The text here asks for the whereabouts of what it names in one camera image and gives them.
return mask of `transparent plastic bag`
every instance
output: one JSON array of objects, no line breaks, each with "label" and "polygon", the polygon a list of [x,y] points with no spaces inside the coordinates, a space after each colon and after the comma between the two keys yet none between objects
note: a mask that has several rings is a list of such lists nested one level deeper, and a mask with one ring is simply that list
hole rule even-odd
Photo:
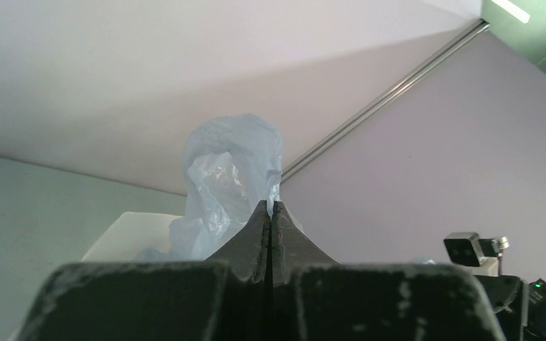
[{"label": "transparent plastic bag", "polygon": [[260,200],[269,215],[279,201],[282,138],[255,115],[206,122],[189,136],[182,164],[186,215],[170,225],[169,259],[206,259],[244,227]]}]

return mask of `metal rod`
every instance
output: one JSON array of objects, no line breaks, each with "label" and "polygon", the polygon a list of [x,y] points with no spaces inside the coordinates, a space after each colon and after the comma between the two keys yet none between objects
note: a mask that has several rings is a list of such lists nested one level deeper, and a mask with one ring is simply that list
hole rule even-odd
[{"label": "metal rod", "polygon": [[321,140],[313,148],[303,154],[300,158],[294,161],[290,166],[284,169],[282,174],[282,183],[298,173],[302,168],[308,165],[312,160],[320,156],[328,148],[332,147],[336,142],[354,130],[363,121],[374,115],[387,104],[397,99],[401,94],[413,87],[425,75],[430,73],[436,66],[453,55],[456,51],[466,45],[470,40],[474,39],[480,33],[488,29],[488,23],[479,20],[469,26],[466,30],[460,33],[453,40],[449,41],[445,46],[433,54],[430,58],[416,67],[410,74],[405,76],[396,85],[381,94],[373,102],[369,103],[365,108],[361,109],[357,114],[352,116],[348,121],[339,126],[335,131]]}]

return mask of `fluorescent light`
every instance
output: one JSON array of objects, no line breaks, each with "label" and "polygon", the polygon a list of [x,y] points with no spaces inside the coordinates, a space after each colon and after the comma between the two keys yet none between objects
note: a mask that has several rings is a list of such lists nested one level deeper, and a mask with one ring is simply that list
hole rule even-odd
[{"label": "fluorescent light", "polygon": [[519,21],[527,23],[530,19],[530,14],[526,13],[523,9],[516,6],[512,1],[509,0],[491,0],[497,6],[505,9],[509,14],[513,15]]}]

